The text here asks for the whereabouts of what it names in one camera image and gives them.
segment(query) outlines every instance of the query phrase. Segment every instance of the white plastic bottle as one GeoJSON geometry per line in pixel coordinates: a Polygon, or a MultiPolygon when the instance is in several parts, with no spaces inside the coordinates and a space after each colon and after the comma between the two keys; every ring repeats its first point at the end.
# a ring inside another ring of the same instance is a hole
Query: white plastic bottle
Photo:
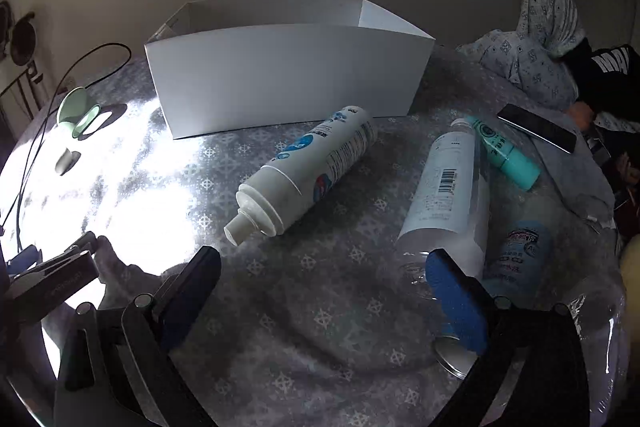
{"type": "Polygon", "coordinates": [[[401,283],[423,286],[425,258],[436,248],[447,250],[466,275],[481,279],[488,220],[486,150],[459,118],[431,146],[398,237],[401,283]]]}
{"type": "Polygon", "coordinates": [[[273,237],[320,200],[375,142],[367,112],[354,105],[336,112],[263,165],[236,192],[238,215],[225,227],[240,245],[258,230],[273,237]]]}

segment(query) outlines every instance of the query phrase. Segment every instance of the black smartphone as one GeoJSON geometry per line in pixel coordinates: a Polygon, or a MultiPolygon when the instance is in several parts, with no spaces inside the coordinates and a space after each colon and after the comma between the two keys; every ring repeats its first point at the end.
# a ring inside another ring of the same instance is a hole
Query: black smartphone
{"type": "Polygon", "coordinates": [[[567,154],[575,150],[574,133],[513,103],[505,105],[498,113],[498,118],[531,136],[555,145],[567,154]]]}

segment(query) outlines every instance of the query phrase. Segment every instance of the black shirt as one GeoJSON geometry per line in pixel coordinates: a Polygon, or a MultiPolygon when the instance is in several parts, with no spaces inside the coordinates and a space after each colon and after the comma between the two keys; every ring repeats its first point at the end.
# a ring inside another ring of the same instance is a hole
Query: black shirt
{"type": "Polygon", "coordinates": [[[640,121],[640,57],[630,45],[591,51],[584,39],[562,60],[574,76],[578,100],[593,112],[640,121]]]}

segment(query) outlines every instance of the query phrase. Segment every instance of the white box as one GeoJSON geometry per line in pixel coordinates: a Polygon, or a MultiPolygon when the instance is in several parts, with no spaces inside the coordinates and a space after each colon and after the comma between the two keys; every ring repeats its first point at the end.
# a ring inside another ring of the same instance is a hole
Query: white box
{"type": "Polygon", "coordinates": [[[367,0],[202,0],[145,45],[174,138],[323,120],[345,105],[404,116],[434,39],[367,0]]]}

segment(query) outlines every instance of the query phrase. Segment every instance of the patterned pants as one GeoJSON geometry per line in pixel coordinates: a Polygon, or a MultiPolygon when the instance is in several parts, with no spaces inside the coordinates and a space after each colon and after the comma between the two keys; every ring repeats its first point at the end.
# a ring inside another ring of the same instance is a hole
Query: patterned pants
{"type": "Polygon", "coordinates": [[[584,36],[574,0],[522,0],[516,31],[493,30],[457,49],[543,107],[566,110],[578,90],[559,58],[584,36]]]}

